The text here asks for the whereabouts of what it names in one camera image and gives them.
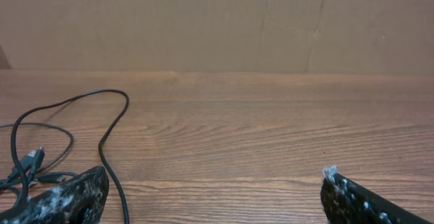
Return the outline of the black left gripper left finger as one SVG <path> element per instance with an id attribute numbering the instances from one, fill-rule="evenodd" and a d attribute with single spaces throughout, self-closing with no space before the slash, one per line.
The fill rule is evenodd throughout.
<path id="1" fill-rule="evenodd" d="M 109 178 L 95 166 L 1 213 L 1 224 L 98 224 L 107 195 Z"/>

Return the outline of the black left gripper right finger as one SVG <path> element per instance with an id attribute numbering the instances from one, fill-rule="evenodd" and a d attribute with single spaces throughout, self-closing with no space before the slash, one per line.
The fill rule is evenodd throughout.
<path id="1" fill-rule="evenodd" d="M 430 224 L 339 174 L 336 166 L 323 175 L 320 200 L 330 224 Z"/>

